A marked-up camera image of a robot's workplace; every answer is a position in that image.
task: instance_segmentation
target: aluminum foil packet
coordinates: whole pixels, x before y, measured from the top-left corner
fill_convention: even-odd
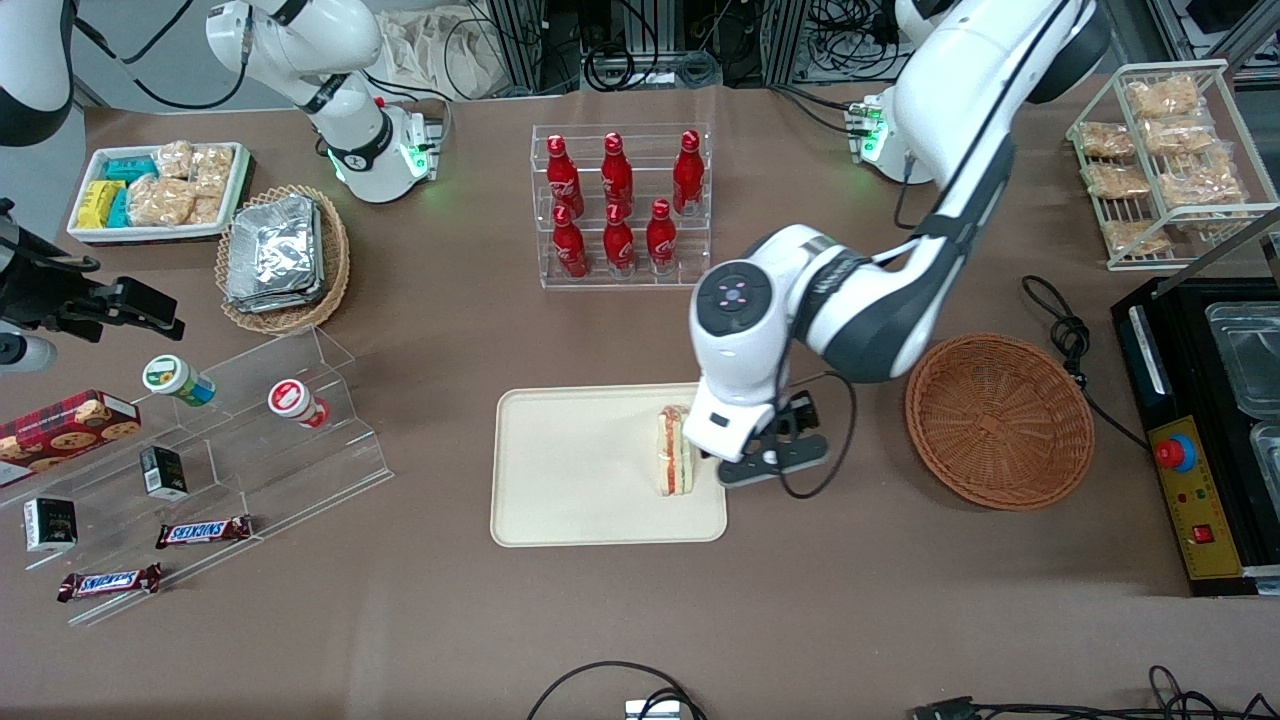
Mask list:
[[[242,313],[311,305],[324,297],[320,208],[288,195],[236,214],[228,247],[227,302]]]

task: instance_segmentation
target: red bottle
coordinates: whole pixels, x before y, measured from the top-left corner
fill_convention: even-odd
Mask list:
[[[636,263],[632,251],[634,237],[627,227],[627,217],[621,205],[608,205],[604,209],[604,255],[609,260],[609,274],[614,279],[626,279],[635,274]]]
[[[703,211],[703,155],[698,151],[698,131],[686,129],[680,137],[680,158],[676,158],[675,191],[671,195],[676,214],[698,215]]]
[[[556,220],[556,231],[552,232],[552,242],[556,243],[556,256],[572,279],[585,278],[591,272],[591,261],[586,256],[582,245],[582,231],[573,224],[570,209],[557,205],[552,210],[552,219]]]
[[[604,163],[600,165],[604,181],[604,202],[622,209],[622,217],[631,217],[632,192],[631,163],[622,152],[622,136],[611,132],[604,136]]]
[[[582,183],[577,179],[577,165],[570,159],[564,150],[564,138],[553,135],[547,138],[547,152],[550,160],[547,163],[547,183],[552,186],[552,197],[557,205],[568,208],[571,219],[582,217]]]
[[[676,223],[671,219],[671,204],[663,199],[653,201],[653,217],[645,228],[649,264],[653,274],[669,275],[676,269]]]

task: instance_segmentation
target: wicker basket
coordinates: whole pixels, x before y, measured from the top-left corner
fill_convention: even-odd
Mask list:
[[[931,350],[906,386],[906,427],[940,480],[997,510],[1062,500],[1093,457],[1093,418],[1071,377],[1038,347],[998,334]]]
[[[320,205],[320,241],[324,243],[324,275],[329,290],[320,302],[315,305],[284,307],[283,310],[257,314],[241,313],[224,300],[223,314],[244,329],[280,336],[288,334],[303,325],[319,325],[333,315],[334,310],[338,309],[338,304],[342,302],[342,296],[347,292],[347,279],[351,277],[351,250],[347,243],[347,228],[343,227],[342,218],[338,217],[338,210],[334,209],[333,202],[324,193],[311,187],[288,184],[284,187],[273,187],[261,195],[255,195],[244,205],[275,202],[293,192],[306,195]],[[223,231],[221,240],[218,241],[218,264],[214,266],[214,279],[218,283],[218,288],[223,291],[224,297],[227,295],[227,255],[230,246],[230,236],[232,228],[228,225]]]

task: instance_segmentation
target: acrylic display rack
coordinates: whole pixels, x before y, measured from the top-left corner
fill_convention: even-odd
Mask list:
[[[164,593],[392,478],[378,437],[356,415],[338,372],[352,361],[326,333],[307,327],[206,369],[218,384],[210,404],[188,407],[164,395],[143,397],[137,401],[142,432],[9,488],[0,524],[10,528],[22,524],[23,502],[32,497],[76,503],[77,544],[60,553],[27,553],[27,569],[49,587],[50,606],[68,573],[137,570],[154,562],[164,570]],[[325,425],[307,429],[268,409],[268,391],[289,377],[329,404]],[[151,445],[182,456],[188,497],[166,502],[146,495],[138,454]],[[253,524],[248,539],[155,548],[161,524],[244,514]],[[229,585],[212,587],[230,592]],[[69,623],[97,623],[148,597],[132,592],[73,601],[67,605]]]
[[[671,200],[673,188],[672,168],[680,155],[680,136],[698,131],[701,140],[703,208],[696,217],[677,217],[676,269],[668,275],[655,275],[649,266],[645,249],[645,227],[649,211],[658,197]],[[636,272],[626,279],[609,275],[604,258],[604,186],[600,183],[600,164],[604,161],[604,136],[616,132],[622,136],[623,150],[631,161],[635,181],[635,210],[627,224],[635,234]],[[582,231],[591,272],[585,278],[573,279],[561,266],[552,243],[552,190],[547,183],[547,138],[564,137],[568,156],[577,165],[582,183],[586,210],[576,220]],[[534,126],[530,149],[532,168],[534,231],[538,236],[538,272],[547,290],[620,290],[645,287],[689,287],[710,268],[712,259],[712,131],[707,123],[650,123],[613,126]]]
[[[1275,186],[1258,156],[1257,146],[1244,126],[1244,119],[1235,105],[1231,90],[1225,79],[1226,63],[1222,60],[1202,60],[1189,63],[1151,63],[1124,65],[1111,76],[1111,79],[1093,101],[1089,102],[1076,122],[1066,132],[1066,138],[1075,147],[1075,155],[1083,170],[1088,164],[1107,163],[1120,165],[1137,165],[1146,176],[1151,186],[1151,192],[1146,196],[1126,200],[1102,200],[1089,196],[1093,202],[1098,224],[1108,220],[1121,220],[1126,223],[1149,222],[1151,227],[1146,232],[1134,237],[1128,247],[1112,249],[1107,246],[1107,268],[1111,270],[1170,270],[1185,268],[1197,258],[1204,255],[1226,238],[1245,228],[1253,220],[1276,208],[1277,197]],[[1138,133],[1140,120],[1134,117],[1133,109],[1125,95],[1125,87],[1134,81],[1148,85],[1169,79],[1175,76],[1187,74],[1196,82],[1201,95],[1206,100],[1206,110],[1213,118],[1217,136],[1235,143],[1233,164],[1242,188],[1247,193],[1245,202],[1230,205],[1188,205],[1181,208],[1169,208],[1160,192],[1157,178],[1162,173],[1187,170],[1187,160],[1190,155],[1183,155],[1181,163],[1174,167],[1170,158],[1152,155],[1147,152],[1142,136]],[[1103,123],[1124,123],[1133,136],[1135,158],[1120,160],[1100,160],[1085,158],[1080,137],[1076,132],[1083,120]],[[1199,154],[1192,159],[1192,167],[1197,164],[1208,167],[1211,158]],[[1149,240],[1156,232],[1164,229],[1172,241],[1172,247],[1149,255],[1133,255],[1143,242]]]

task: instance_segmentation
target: yellow snack package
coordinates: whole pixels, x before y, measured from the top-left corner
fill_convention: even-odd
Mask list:
[[[111,215],[115,193],[124,190],[124,181],[91,181],[84,188],[84,201],[76,211],[76,227],[101,229]]]

